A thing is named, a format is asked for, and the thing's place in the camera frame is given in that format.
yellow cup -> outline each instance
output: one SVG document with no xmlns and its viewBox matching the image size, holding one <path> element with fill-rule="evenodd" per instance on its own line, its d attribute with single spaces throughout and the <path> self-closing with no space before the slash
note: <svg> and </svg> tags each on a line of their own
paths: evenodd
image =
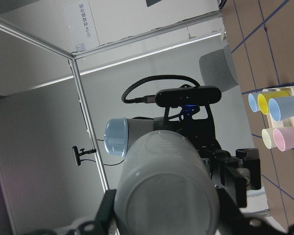
<svg viewBox="0 0 294 235">
<path fill-rule="evenodd" d="M 260 111 L 263 114 L 269 113 L 269 100 L 271 98 L 278 98 L 278 97 L 284 97 L 284 96 L 290 96 L 289 93 L 286 91 L 277 91 L 277 92 L 268 92 L 268 93 L 262 93 L 258 95 L 258 105 L 260 108 Z"/>
</svg>

blue joint cap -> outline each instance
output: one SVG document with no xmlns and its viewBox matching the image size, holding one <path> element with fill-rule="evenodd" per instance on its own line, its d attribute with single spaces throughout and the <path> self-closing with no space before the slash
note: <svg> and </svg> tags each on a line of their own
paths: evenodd
<svg viewBox="0 0 294 235">
<path fill-rule="evenodd" d="M 127 152 L 128 125 L 126 118 L 108 121 L 104 132 L 104 147 L 111 155 L 124 157 Z"/>
</svg>

pink cup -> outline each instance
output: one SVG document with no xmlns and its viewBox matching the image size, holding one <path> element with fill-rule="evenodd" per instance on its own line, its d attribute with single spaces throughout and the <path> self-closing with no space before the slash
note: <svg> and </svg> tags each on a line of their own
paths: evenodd
<svg viewBox="0 0 294 235">
<path fill-rule="evenodd" d="M 275 128 L 273 138 L 281 151 L 294 148 L 294 126 Z"/>
</svg>

white wall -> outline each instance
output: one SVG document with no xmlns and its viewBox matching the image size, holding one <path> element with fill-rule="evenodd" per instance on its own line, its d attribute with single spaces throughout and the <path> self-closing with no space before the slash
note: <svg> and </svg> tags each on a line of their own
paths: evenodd
<svg viewBox="0 0 294 235">
<path fill-rule="evenodd" d="M 62 11 L 72 0 L 40 0 L 1 15 L 51 43 L 73 51 Z M 90 1 L 101 45 L 217 10 L 212 0 L 162 0 L 146 7 L 145 0 Z M 111 61 L 201 37 L 222 28 L 217 19 L 124 46 L 79 61 L 81 71 Z M 0 32 L 0 95 L 25 91 L 70 74 L 66 59 L 34 48 Z"/>
<path fill-rule="evenodd" d="M 181 74 L 202 84 L 199 57 L 224 45 L 215 37 L 83 76 L 97 137 L 103 138 L 110 118 L 163 115 L 155 104 L 121 103 L 132 83 L 150 75 Z M 129 98 L 182 84 L 151 82 Z M 233 154 L 237 148 L 253 147 L 238 86 L 211 107 L 223 149 Z M 15 234 L 62 227 L 95 215 L 102 197 L 97 169 L 92 162 L 76 167 L 73 145 L 91 147 L 72 80 L 0 100 L 0 180 Z M 105 153 L 102 142 L 99 147 L 105 163 L 120 161 Z M 110 188 L 116 188 L 122 165 L 105 169 Z"/>
</svg>

black clamp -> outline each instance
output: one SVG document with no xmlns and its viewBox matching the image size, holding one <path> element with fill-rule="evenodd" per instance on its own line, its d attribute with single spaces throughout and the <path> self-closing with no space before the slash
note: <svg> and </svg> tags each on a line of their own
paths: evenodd
<svg viewBox="0 0 294 235">
<path fill-rule="evenodd" d="M 77 146 L 73 146 L 72 151 L 73 151 L 73 156 L 74 156 L 74 160 L 75 160 L 76 165 L 81 164 L 80 156 L 83 156 L 85 154 L 91 154 L 91 153 L 96 153 L 97 152 L 97 150 L 95 150 L 95 149 L 90 149 L 90 150 L 85 151 L 85 148 L 82 148 L 80 150 L 81 152 L 79 153 Z"/>
</svg>

